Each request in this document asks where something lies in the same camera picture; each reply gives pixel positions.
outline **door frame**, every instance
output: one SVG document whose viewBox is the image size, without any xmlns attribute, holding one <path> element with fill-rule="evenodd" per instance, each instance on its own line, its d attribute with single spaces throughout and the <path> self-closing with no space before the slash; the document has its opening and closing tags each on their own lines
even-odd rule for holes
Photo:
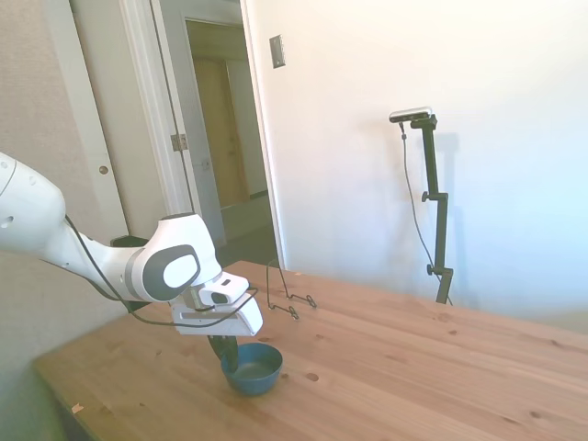
<svg viewBox="0 0 588 441">
<path fill-rule="evenodd" d="M 120 0 L 121 7 L 123 8 L 123 19 L 125 21 L 125 27 L 127 29 L 130 41 L 130 51 L 132 54 L 133 59 L 137 62 L 135 63 L 135 67 L 137 69 L 137 75 L 139 78 L 145 78 L 143 84 L 140 81 L 140 89 L 141 95 L 144 96 L 143 102 L 145 105 L 145 112 L 151 116 L 148 118 L 148 124 L 150 126 L 150 130 L 158 131 L 161 135 L 161 128 L 157 126 L 161 126 L 162 121 L 166 121 L 169 118 L 168 115 L 165 115 L 163 112 L 164 106 L 162 105 L 163 95 L 162 93 L 167 91 L 167 85 L 164 83 L 164 78 L 157 72 L 155 72 L 155 68 L 149 64 L 148 60 L 157 60 L 160 59 L 159 49 L 153 46 L 153 42 L 149 42 L 148 38 L 150 34 L 153 34 L 153 22 L 147 20 L 141 14 L 138 14 L 136 11 L 136 4 L 137 0 Z M 152 0 L 153 1 L 153 15 L 158 22 L 159 25 L 159 37 L 160 42 L 163 49 L 164 54 L 164 62 L 166 62 L 165 69 L 171 69 L 171 54 L 169 52 L 167 46 L 167 38 L 164 32 L 164 22 L 163 22 L 163 15 L 160 7 L 160 0 Z M 199 22 L 207 22 L 216 25 L 225 25 L 225 26 L 243 26 L 243 31 L 245 34 L 245 41 L 248 51 L 248 60 L 249 66 L 251 70 L 251 76 L 253 81 L 253 89 L 254 89 L 254 101 L 255 101 L 255 111 L 257 115 L 257 121 L 259 124 L 259 134 L 261 139 L 261 148 L 262 148 L 262 155 L 264 158 L 264 168 L 266 170 L 266 180 L 267 180 L 267 193 L 269 196 L 269 205 L 272 214 L 272 223 L 274 227 L 274 234 L 276 239 L 276 248 L 277 248 L 277 258 L 280 265 L 283 268 L 288 269 L 288 262 L 285 259 L 285 244 L 283 239 L 282 231 L 282 222 L 280 221 L 279 217 L 279 209 L 278 209 L 278 201 L 277 201 L 277 188 L 276 188 L 276 179 L 274 178 L 275 175 L 275 167 L 271 161 L 271 154 L 268 149 L 268 138 L 266 133 L 266 114 L 265 109 L 263 106 L 263 102 L 261 99 L 260 94 L 260 84 L 258 75 L 256 72 L 256 60 L 258 56 L 254 53 L 253 44 L 251 42 L 251 29 L 249 25 L 249 19 L 247 15 L 247 2 L 242 0 L 242 15 L 243 15 L 243 23 L 223 23 L 218 21 L 211 21 L 207 17 L 199 17 L 198 14 L 193 12 L 181 12 L 182 23 L 184 26 L 182 27 L 185 41 L 186 41 L 186 50 L 187 53 L 185 54 L 186 57 L 190 60 L 189 66 L 191 66 L 191 78 L 193 79 L 196 89 L 198 91 L 198 83 L 196 79 L 196 73 L 194 71 L 194 63 L 192 62 L 192 53 L 190 51 L 189 39 L 187 35 L 187 26 L 186 21 L 199 21 Z M 179 96 L 177 94 L 177 88 L 175 86 L 175 79 L 173 75 L 173 71 L 169 75 L 168 78 L 169 82 L 169 92 L 171 92 L 172 101 L 174 104 L 174 110 L 179 109 L 181 116 L 181 108 L 179 106 Z M 194 96 L 194 99 L 197 100 L 199 104 L 199 96 L 198 92 L 197 95 Z M 183 120 L 181 119 L 182 124 L 182 132 L 185 132 L 183 128 Z M 186 203 L 187 198 L 187 191 L 181 191 L 181 194 L 178 194 L 178 189 L 174 188 L 170 185 L 166 177 L 177 175 L 177 173 L 184 173 L 184 170 L 181 169 L 181 164 L 178 161 L 173 161 L 170 158 L 170 150 L 169 146 L 167 146 L 168 140 L 162 140 L 159 143 L 153 145 L 153 148 L 158 152 L 155 155 L 155 162 L 159 167 L 160 174 L 162 175 L 162 186 L 164 188 L 164 194 L 166 198 L 174 199 L 174 198 L 183 198 L 184 203 Z M 192 164 L 189 160 L 189 151 L 184 151 L 183 153 L 187 153 L 185 156 L 186 163 Z M 194 177 L 194 169 L 192 166 L 187 167 L 187 177 L 188 181 L 191 183 L 190 187 L 193 187 L 192 195 L 193 195 L 193 202 L 195 203 L 196 212 L 202 215 L 200 204 L 196 204 L 198 202 L 198 192 L 196 189 L 196 180 Z"/>
<path fill-rule="evenodd" d="M 175 152 L 170 137 L 170 130 L 176 135 L 186 134 L 186 130 L 181 118 L 171 59 L 165 60 L 170 66 L 167 76 L 167 66 L 159 62 L 159 44 L 167 45 L 167 39 L 164 32 L 157 33 L 153 20 L 161 22 L 163 26 L 163 18 L 161 13 L 152 16 L 149 0 L 119 0 L 119 3 L 166 211 L 170 215 L 194 211 L 201 216 L 194 170 L 191 166 L 184 167 L 184 164 L 191 164 L 190 151 Z M 179 112 L 177 127 L 174 112 Z"/>
</svg>

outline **switch plate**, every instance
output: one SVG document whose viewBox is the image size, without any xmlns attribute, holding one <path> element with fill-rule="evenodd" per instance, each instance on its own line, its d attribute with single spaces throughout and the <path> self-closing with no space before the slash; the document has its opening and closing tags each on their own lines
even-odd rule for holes
<svg viewBox="0 0 588 441">
<path fill-rule="evenodd" d="M 284 58 L 284 45 L 282 43 L 282 36 L 276 35 L 269 39 L 269 48 L 272 51 L 272 61 L 274 62 L 274 69 L 286 65 Z"/>
</svg>

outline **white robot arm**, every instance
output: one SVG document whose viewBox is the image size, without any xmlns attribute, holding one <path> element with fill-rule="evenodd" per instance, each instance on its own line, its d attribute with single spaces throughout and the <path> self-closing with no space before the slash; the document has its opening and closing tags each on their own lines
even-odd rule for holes
<svg viewBox="0 0 588 441">
<path fill-rule="evenodd" d="M 105 246 L 75 229 L 59 188 L 3 153 L 0 251 L 34 255 L 112 300 L 169 302 L 181 334 L 255 335 L 263 323 L 249 283 L 222 271 L 198 215 L 160 220 L 143 247 Z"/>
</svg>

